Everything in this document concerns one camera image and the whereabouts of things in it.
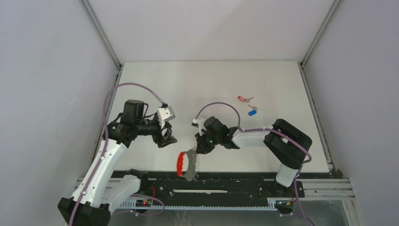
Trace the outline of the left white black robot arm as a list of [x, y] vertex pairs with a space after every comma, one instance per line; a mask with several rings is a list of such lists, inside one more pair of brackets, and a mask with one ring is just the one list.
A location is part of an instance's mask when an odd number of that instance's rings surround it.
[[158, 148], [177, 142], [169, 123], [175, 113], [163, 103], [156, 113], [145, 116], [148, 104], [127, 100], [105, 128], [100, 148], [88, 172], [70, 198], [61, 198], [58, 209], [69, 226], [106, 226], [115, 210], [132, 194], [143, 196], [149, 184], [145, 172], [133, 170], [111, 189], [106, 187], [115, 167], [132, 141], [138, 136], [152, 136]]

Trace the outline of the red grey keyring holder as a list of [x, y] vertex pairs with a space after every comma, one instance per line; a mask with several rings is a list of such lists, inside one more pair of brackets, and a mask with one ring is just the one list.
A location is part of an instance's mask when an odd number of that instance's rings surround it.
[[176, 173], [180, 178], [193, 181], [198, 178], [198, 157], [196, 148], [180, 152], [177, 163]]

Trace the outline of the red tag key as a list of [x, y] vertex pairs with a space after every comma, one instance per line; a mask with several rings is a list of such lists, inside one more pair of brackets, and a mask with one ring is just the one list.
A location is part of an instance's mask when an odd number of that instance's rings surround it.
[[245, 98], [245, 97], [242, 97], [242, 96], [238, 96], [237, 98], [241, 102], [249, 103], [254, 97]]

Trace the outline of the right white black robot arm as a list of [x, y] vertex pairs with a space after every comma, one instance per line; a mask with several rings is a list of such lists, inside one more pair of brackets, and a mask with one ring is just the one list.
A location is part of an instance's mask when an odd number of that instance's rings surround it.
[[226, 149], [268, 148], [280, 161], [273, 185], [275, 194], [280, 197], [292, 192], [292, 183], [305, 163], [305, 157], [312, 145], [312, 139], [308, 135], [284, 119], [277, 119], [270, 128], [245, 130], [238, 127], [228, 128], [212, 116], [206, 120], [194, 119], [192, 126], [198, 129], [195, 135], [198, 154], [208, 154], [217, 145]]

